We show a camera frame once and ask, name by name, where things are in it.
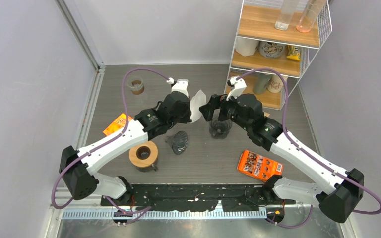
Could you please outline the white paper coffee filter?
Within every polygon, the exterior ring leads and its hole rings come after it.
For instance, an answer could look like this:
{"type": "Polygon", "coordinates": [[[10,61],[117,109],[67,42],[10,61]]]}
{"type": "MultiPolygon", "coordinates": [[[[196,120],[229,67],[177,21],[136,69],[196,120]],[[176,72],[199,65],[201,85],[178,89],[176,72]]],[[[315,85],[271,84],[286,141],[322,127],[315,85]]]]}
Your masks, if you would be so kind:
{"type": "Polygon", "coordinates": [[[190,100],[190,123],[195,123],[201,118],[202,113],[200,112],[199,108],[205,104],[206,95],[202,90],[199,90],[190,100]]]}

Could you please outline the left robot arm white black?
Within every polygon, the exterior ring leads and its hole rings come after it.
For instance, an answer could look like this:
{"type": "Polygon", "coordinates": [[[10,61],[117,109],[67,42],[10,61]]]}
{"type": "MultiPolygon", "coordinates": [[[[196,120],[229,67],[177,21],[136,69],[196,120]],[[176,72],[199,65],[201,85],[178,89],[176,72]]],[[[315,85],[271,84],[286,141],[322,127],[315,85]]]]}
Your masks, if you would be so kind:
{"type": "Polygon", "coordinates": [[[178,123],[196,122],[200,118],[199,102],[189,99],[180,91],[168,94],[157,106],[142,110],[125,126],[88,146],[62,150],[57,180],[66,184],[72,200],[82,200],[92,194],[108,196],[120,205],[131,202],[132,191],[122,176],[110,177],[99,173],[108,162],[159,135],[165,134],[178,123]]]}

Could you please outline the dark glass dripper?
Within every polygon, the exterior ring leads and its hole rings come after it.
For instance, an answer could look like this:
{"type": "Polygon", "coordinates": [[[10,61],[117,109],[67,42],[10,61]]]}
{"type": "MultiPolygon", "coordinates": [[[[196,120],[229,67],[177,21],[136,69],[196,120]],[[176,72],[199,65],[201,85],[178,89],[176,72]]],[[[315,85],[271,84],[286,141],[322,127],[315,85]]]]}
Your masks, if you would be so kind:
{"type": "Polygon", "coordinates": [[[231,120],[219,121],[218,119],[213,119],[209,123],[209,133],[214,139],[225,139],[229,134],[231,127],[231,120]]]}
{"type": "Polygon", "coordinates": [[[188,147],[189,137],[185,131],[179,131],[174,135],[167,136],[165,142],[172,148],[176,155],[181,155],[188,147]]]}

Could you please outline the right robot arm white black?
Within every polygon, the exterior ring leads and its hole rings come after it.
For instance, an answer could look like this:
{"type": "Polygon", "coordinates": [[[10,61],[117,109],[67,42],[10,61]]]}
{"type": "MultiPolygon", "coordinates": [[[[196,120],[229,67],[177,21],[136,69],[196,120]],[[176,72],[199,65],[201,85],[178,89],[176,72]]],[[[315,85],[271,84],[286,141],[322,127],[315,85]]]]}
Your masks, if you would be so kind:
{"type": "Polygon", "coordinates": [[[363,198],[363,191],[348,179],[363,185],[364,174],[356,168],[348,171],[305,147],[282,124],[265,116],[255,95],[226,98],[214,94],[207,104],[199,107],[206,121],[211,121],[215,110],[219,110],[219,120],[232,121],[246,131],[254,144],[286,159],[313,180],[306,183],[273,176],[265,183],[264,199],[272,204],[291,199],[318,206],[333,221],[346,222],[363,198]]]}

